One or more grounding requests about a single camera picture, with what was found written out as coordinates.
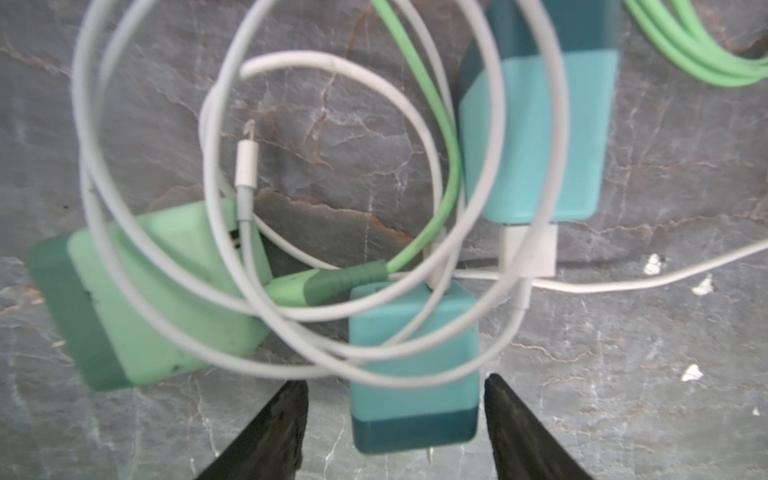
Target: coiled white cable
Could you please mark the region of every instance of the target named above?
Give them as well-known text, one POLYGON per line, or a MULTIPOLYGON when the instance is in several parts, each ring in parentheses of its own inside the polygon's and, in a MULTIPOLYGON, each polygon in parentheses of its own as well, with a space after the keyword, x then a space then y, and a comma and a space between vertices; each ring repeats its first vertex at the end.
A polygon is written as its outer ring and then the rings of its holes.
MULTIPOLYGON (((129 20, 134 22, 134 27, 141 23, 141 18, 145 17, 157 0, 138 0, 127 12, 132 15, 129 20)), ((204 188, 206 202, 208 206, 208 215, 214 233, 214 239, 217 242, 218 249, 223 261, 230 271, 233 280, 241 290, 245 300, 237 299, 231 296, 223 295, 211 289, 199 280, 194 279, 178 265, 169 262, 160 249, 155 246, 141 228, 136 224, 135 219, 128 211, 124 202, 112 181, 105 165, 103 154, 98 145, 98 129, 95 118, 99 115, 101 99, 91 99, 91 59, 93 58, 96 47, 95 41, 99 38, 104 29, 107 16, 114 7, 113 0, 97 0, 89 8, 80 35, 78 36, 78 47, 74 57, 73 68, 73 104, 75 123, 78 131, 78 137, 81 142, 81 187, 83 202, 86 210, 88 226, 94 235, 94 243, 98 254, 105 267, 113 276, 115 283, 124 292, 126 298, 131 302, 134 308, 162 335, 166 336, 171 342, 180 348, 200 357, 201 359, 236 372, 247 373, 257 376, 267 376, 273 378, 307 378, 312 376, 326 375, 329 372, 344 376, 356 382, 368 383, 374 386, 386 388, 419 388, 425 386, 436 386, 462 378, 475 371, 485 360, 497 354, 505 348, 510 335, 514 335, 519 322, 522 318, 521 313, 517 314, 514 321, 510 322, 508 328, 504 331, 498 342, 480 357, 456 369, 449 370, 434 376, 399 378, 392 376, 383 376, 367 372, 364 369, 353 365, 352 363, 339 360, 324 351, 318 349, 306 336, 296 329, 296 325, 287 322, 286 319, 307 321, 322 321, 328 319, 338 319, 350 314, 358 313, 368 308, 382 305, 393 300, 404 292, 413 288, 416 284, 423 281, 435 268, 439 268, 441 263, 445 262, 447 256, 454 253, 460 246, 462 239, 469 232, 472 224, 478 218, 480 211, 487 200, 490 186, 493 184, 495 173, 498 169, 498 162, 504 140, 505 132, 505 102, 504 88, 502 82, 500 59, 492 34, 489 31, 482 10, 470 0, 457 0, 462 11, 472 27, 478 46, 485 63, 488 74, 489 90, 491 92, 491 130, 488 137, 488 149, 486 153, 485 165, 482 169, 478 188, 466 207, 465 215, 458 219, 456 225, 445 238, 445 240, 435 249, 431 256, 416 267, 412 272, 377 294, 364 299, 352 302, 341 303, 332 306, 313 307, 305 309, 296 308, 278 308, 266 296, 263 287, 259 284, 253 284, 248 280, 243 266, 240 264, 237 253, 233 249, 227 229, 223 225, 221 217, 220 198, 218 196, 218 183, 220 179, 218 166, 219 150, 219 131, 226 108, 227 98, 230 89, 233 87, 237 78, 240 64, 242 63, 245 49, 251 36, 261 23, 264 15, 269 11, 276 0, 259 0, 247 13, 243 23, 238 28, 238 32, 233 40, 227 57, 221 68, 220 76, 212 90, 212 101, 210 104, 210 120, 206 123, 205 142, 204 142, 204 188), (144 253, 147 258, 164 271, 169 277, 176 280, 179 284, 195 292, 198 296, 209 301, 231 308, 232 310, 256 314, 286 343, 293 347, 298 353, 305 356, 309 361, 315 362, 318 366, 274 366, 265 365, 258 362, 252 362, 245 359, 229 356, 218 352, 194 338, 189 337, 180 331, 172 322, 163 318, 156 309, 153 308, 141 295, 141 291, 132 283, 130 277, 125 273, 120 260, 114 254, 109 237, 106 235, 104 218, 101 213, 101 207, 98 202, 98 196, 94 188, 98 189, 101 199, 107 205, 116 222, 120 224, 123 231, 128 235, 131 241, 144 253)), ((568 91, 565 82, 564 68, 562 64, 562 55, 560 52, 554 29, 549 21, 546 11, 538 0, 518 0, 525 17, 531 24, 531 30, 541 49, 542 56, 545 59, 545 65, 548 69, 550 88, 552 90, 552 117, 553 117, 553 135, 552 148, 548 169, 548 179, 541 195, 541 204, 537 209, 537 214, 531 228, 524 238, 521 249, 512 259, 508 273, 477 302, 475 307, 464 315, 457 318, 453 323, 447 325, 437 332, 423 336, 416 340, 400 343, 397 345, 380 346, 361 349, 359 347, 349 347, 356 358, 360 359, 391 359, 402 356, 412 355, 432 348, 441 342, 446 341, 452 336, 460 333, 473 322, 478 321, 481 315, 494 306, 516 283, 518 280, 515 274, 518 268, 524 264, 530 257, 531 248, 538 242, 543 227, 551 218, 554 206, 559 195, 562 175, 565 165, 565 150, 568 142, 568 91)), ((130 39, 134 30, 126 27, 125 31, 129 33, 126 39, 130 39)), ((119 59, 127 45, 117 47, 108 46, 106 52, 114 55, 114 59, 119 59)), ((104 93, 102 85, 105 87, 111 71, 107 71, 104 76, 106 79, 102 83, 99 81, 99 94, 104 93)))

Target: white debris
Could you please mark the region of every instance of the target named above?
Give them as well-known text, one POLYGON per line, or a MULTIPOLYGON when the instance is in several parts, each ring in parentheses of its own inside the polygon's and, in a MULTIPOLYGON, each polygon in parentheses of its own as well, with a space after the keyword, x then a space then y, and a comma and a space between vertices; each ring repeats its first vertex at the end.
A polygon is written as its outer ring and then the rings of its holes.
POLYGON ((680 380, 683 380, 684 382, 689 382, 691 380, 698 380, 701 377, 703 377, 704 374, 699 370, 699 366, 697 364, 693 364, 689 366, 683 376, 680 377, 680 380))
POLYGON ((646 275, 658 275, 661 273, 661 268, 664 266, 664 259, 659 256, 658 253, 654 253, 648 257, 648 261, 643 267, 643 273, 646 275))
POLYGON ((698 296, 704 296, 715 291, 715 287, 712 284, 712 273, 708 273, 704 280, 701 280, 701 283, 690 289, 690 291, 698 296))

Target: marble surface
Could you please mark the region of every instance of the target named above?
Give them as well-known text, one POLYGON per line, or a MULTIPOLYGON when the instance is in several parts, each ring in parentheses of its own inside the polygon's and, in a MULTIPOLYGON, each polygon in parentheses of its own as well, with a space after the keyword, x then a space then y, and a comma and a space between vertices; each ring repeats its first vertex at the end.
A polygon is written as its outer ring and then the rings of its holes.
MULTIPOLYGON (((455 78, 468 29, 451 2, 416 4, 455 78)), ((697 4, 729 48, 764 32, 763 0, 697 4)), ((193 478, 280 382, 206 369, 93 393, 23 264, 34 242, 83 225, 68 66, 85 6, 0 0, 0 478, 193 478)), ((199 191, 197 112, 246 8, 163 2, 121 66, 104 142, 135 212, 199 191)), ((768 235, 768 82, 709 87, 668 64, 627 18, 622 32, 601 210, 561 228, 558 275, 569 281, 642 276, 652 253, 671 271, 768 235)), ((426 111, 365 2, 282 2, 251 52, 287 48, 368 65, 426 111)), ((428 219, 422 146, 377 95, 304 69, 253 80, 233 100, 224 158, 247 118, 266 145, 257 208, 311 253, 344 264, 388 257, 428 219)), ((270 252, 276 270, 296 270, 270 252)), ((496 253, 494 227, 478 225, 464 259, 496 253)), ((500 372, 596 478, 766 478, 766 260, 716 270, 706 296, 691 291, 701 276, 634 293, 537 291, 519 337, 486 370, 500 372), (682 382, 692 364, 703 376, 682 382)), ((482 321, 484 345, 507 312, 501 305, 482 321)), ((258 356, 279 362, 291 352, 271 339, 258 356)), ((311 382, 310 400, 297 478, 495 478, 482 417, 474 441, 437 449, 428 465, 423 452, 360 455, 344 382, 311 382)))

